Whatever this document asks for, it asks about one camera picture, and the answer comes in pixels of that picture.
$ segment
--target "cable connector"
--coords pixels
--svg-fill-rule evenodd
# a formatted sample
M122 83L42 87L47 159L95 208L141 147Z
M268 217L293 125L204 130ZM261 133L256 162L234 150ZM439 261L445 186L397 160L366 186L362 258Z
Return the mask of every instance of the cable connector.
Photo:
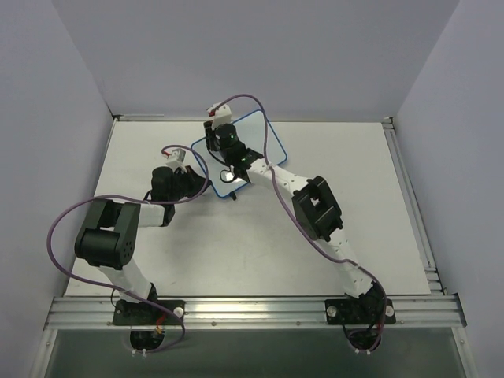
M163 156L166 158L166 166L171 168L175 172L178 168L182 169L183 172L187 172L186 167L183 165L183 161L186 157L186 151L181 148L177 148L171 152L163 152Z
M229 105L224 104L219 109L215 110L215 108L217 108L219 104L220 102L218 102L217 104L213 104L206 110L208 116L212 117L212 130L215 130L222 124L231 123L231 117L232 117L231 108L229 107Z

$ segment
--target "black joint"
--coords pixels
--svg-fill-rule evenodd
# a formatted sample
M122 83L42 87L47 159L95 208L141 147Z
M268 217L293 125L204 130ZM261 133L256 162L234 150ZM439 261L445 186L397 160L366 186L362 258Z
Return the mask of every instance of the black joint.
M76 256L92 266L122 270L133 257L139 215L139 204L95 199L77 235Z
M331 240L331 234L343 228L341 209L325 179L320 176L292 197L296 219L312 240Z

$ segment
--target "wire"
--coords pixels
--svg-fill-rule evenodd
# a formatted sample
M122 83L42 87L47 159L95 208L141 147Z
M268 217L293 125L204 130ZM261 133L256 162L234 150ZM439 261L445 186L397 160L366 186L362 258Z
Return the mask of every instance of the wire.
M112 297L113 297L113 293L115 293L115 292L116 292L116 289L112 289L112 292L110 293L110 303L112 303L112 306L114 309L116 308L116 305L114 305Z
M47 232L47 238L46 238L46 248L47 248L47 254L49 255L49 259L54 264L54 266L60 272L62 272L63 274L65 274L66 276L68 276L70 278L73 278L74 280L78 280L80 282L84 282L86 284L96 285L96 286L100 286L100 287L107 287L109 289L113 289L113 290L117 290L117 291L122 291L126 295L129 295L131 298L136 299L139 302L146 303L147 305L153 306L154 308L159 309L161 312L166 313L167 316L172 317L173 319L176 319L176 321L179 323L180 327L182 328L182 332L180 333L180 336L177 339L172 340L169 343L166 343L165 345L161 345L161 346L159 346L158 348L156 348L154 350L148 350L147 353L155 353L155 352L161 352L163 350L167 350L168 348L173 347L174 345L176 345L177 343L179 343L180 341L182 341L183 338L184 338L184 336L185 336L185 334L186 334L186 328L185 328L182 320L177 315L175 315L172 311L170 311L169 309L166 309L165 307L159 305L156 302L152 302L152 301L150 301L148 299L144 299L144 298L138 296L135 293L127 291L126 289L124 289L122 287L119 287L117 285L113 285L111 283L105 283L105 282L100 282L100 281L95 281L95 280L89 280L87 278L84 278L84 277L81 277L81 276L77 276L76 274L70 272L63 265L61 265L59 263L59 261L56 259L56 257L54 256L53 246L52 246L52 239L53 239L54 230L56 229L57 225L61 222L61 220L64 217L66 217L74 209L77 209L78 207L81 207L82 205L85 205L85 204L87 204L89 202L92 202L95 199L99 199L99 198L120 199L120 200L124 200L126 202L134 202L134 203L140 203L140 204L141 203L151 203L151 204L154 204L154 205L177 205L177 204L181 204L181 203L186 203L186 202L194 201L197 197L199 197L200 195L202 195L203 192L205 191L206 187L207 187L208 182L209 182L208 165L206 164L206 161L203 159L203 156L201 154L199 154L197 151L195 151L192 148L190 148L190 147L181 146L181 145L178 145L178 144L173 144L173 145L169 145L169 146L163 147L161 149L161 153L162 154L166 154L166 150L169 149L169 148L182 148L183 150L190 151L190 152L192 152L196 156L196 158L199 158L202 161L202 163L203 163L203 165L205 167L205 169L204 169L205 183L203 184L202 189L194 197L186 198L186 199L183 199L183 200L180 200L180 201L147 202L147 201L143 201L143 200L136 199L136 198L130 198L130 197L127 197L125 195L97 195L97 196L94 196L92 198L89 198L89 199L77 202L76 204L74 204L74 205L70 206L69 208L67 208L66 210L64 210L60 215L58 215L56 217L56 219L54 220L54 222L52 223L52 225L49 227L49 231Z
M384 293L384 308L382 310L382 313L381 313L381 317L380 317L380 323L377 325L377 329L375 331L373 330L370 330L371 332L375 332L377 334L376 336L376 340L375 342L373 343L373 345L367 349L368 351L373 351L375 350L378 345L380 344L380 340L381 340L381 336L382 336L382 333L383 333L383 329L384 329L384 324L385 324L385 310L387 308L386 304L387 304L387 295L385 293L385 290L383 288L383 286L381 285L381 283L379 282L379 280L370 272L368 271L367 269L361 267L358 263L356 263L355 261L353 260L350 260L348 258L345 258L345 259L337 259L337 258L333 258L332 256L326 254L309 236L308 234L306 233L306 231L302 228L302 226L300 225L300 223L298 222L298 220L296 219L295 215L291 212L291 210L289 209L289 207L287 206L287 204L285 203L281 193L280 193L280 190L278 188L278 184L276 183L276 177L275 177L275 169L270 165L269 163L269 159L268 159L268 151L267 151L267 147L268 147L268 130L269 130L269 124L268 124L268 118L266 116L266 111L265 111L265 108L264 106L262 105L262 103L259 101L259 99L255 96L253 96L252 94L235 94L234 96L231 96L230 98L227 98L225 99L223 102L221 102L219 105L217 105L215 108L214 108L214 111L219 109L221 106L227 104L228 102L234 100L235 98L251 98L252 100L254 100L258 106L259 106L259 109L262 113L262 116L264 118L264 122L265 122L265 141L264 141L264 144L263 144L263 156L264 156L264 159L265 159L265 162L266 162L266 165L269 167L269 169L271 170L271 173L272 173L272 184L273 184L273 190L275 191L275 194L276 194L276 197L278 198L278 200L280 201L280 204L282 205L283 209L285 210L285 212L287 213L287 215L289 216L289 218L291 218L291 221L292 223L294 223L294 226L296 226L296 228L299 230L299 232L301 232L301 234L304 236L304 238L306 239L306 241L319 253L321 254L324 258L328 259L329 261L332 261L336 264L345 264L345 263L348 263L348 264L351 264L353 265L355 268L359 269L361 272L363 272L364 274L366 274L369 278L371 278L371 280L373 280L376 285L378 286L378 288ZM361 332L362 330L355 330L355 331L350 331L349 332L349 335L351 336L353 332L353 334L355 334L356 332Z

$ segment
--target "black object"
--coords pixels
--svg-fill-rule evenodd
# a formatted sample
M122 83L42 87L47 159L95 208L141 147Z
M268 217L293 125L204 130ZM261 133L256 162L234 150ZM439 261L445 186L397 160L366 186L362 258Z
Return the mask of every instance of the black object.
M327 181L320 176L295 191L292 205L296 219L312 240L331 240L331 234L343 228L341 209Z
M385 293L374 283L372 288L358 299L327 299L325 301L326 320L328 324L341 325L349 343L358 350L374 351L381 344L380 331L374 327L382 321L384 306L391 306L390 299L384 301ZM394 324L395 315L385 317L385 324ZM347 329L348 325L368 325L367 328Z
M336 308L336 315L330 317L327 309L331 306ZM394 308L390 299L387 306ZM375 325L380 321L384 311L384 294L376 283L366 294L359 298L327 299L325 301L326 320L332 325ZM385 317L385 324L394 324L395 315Z
M76 256L92 266L121 270L133 257L139 215L139 204L95 199L77 235Z
M156 292L156 288L152 285L150 289L148 300L151 302L155 302L166 309L169 309L173 312L176 307L180 307L181 309L185 309L185 302L179 299L173 300L158 300L158 294ZM113 314L113 325L156 325L158 319L164 313L153 307L151 305L147 305L146 303L133 303L128 302L123 299L120 299L116 302L116 309ZM166 317L165 320L160 323L163 325L178 325L178 322L173 317Z
M215 130L212 130L212 121L203 123L205 129L205 144L209 153L221 164L233 167L233 173L237 178L250 182L246 171L250 165L263 156L257 151L248 148L245 143L239 140L234 124L222 124ZM219 152L222 161L213 154Z
M163 343L165 333L157 331L131 331L129 342L135 350L157 349Z
M197 174L191 166L186 167L186 172L178 168L175 172L169 167L157 167L152 171L152 180L150 184L150 199L154 202L174 202L179 201L184 197L192 198L202 189L205 184L205 178ZM204 189L212 185L212 180ZM174 205L163 205L165 208L165 216L163 219L163 227L167 226L175 215Z

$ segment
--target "black bracket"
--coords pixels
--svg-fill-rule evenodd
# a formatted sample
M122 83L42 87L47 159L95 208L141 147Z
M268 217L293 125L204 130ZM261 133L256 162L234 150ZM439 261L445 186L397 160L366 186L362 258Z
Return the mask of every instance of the black bracket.
M380 321L383 314L383 296L376 284L359 299L326 299L325 316L331 325L370 325ZM395 324L394 304L387 299L385 324Z
M341 209L327 181L320 176L309 179L300 191L295 191L292 206L296 219L312 240L331 240L337 228L343 228Z
M174 311L180 307L185 311L185 301L179 299L157 300L160 306ZM156 309L145 303L131 303L124 300L117 301L116 310L113 313L113 325L157 325L158 320L163 316L161 310ZM180 322L173 317L166 317L158 325L179 325Z

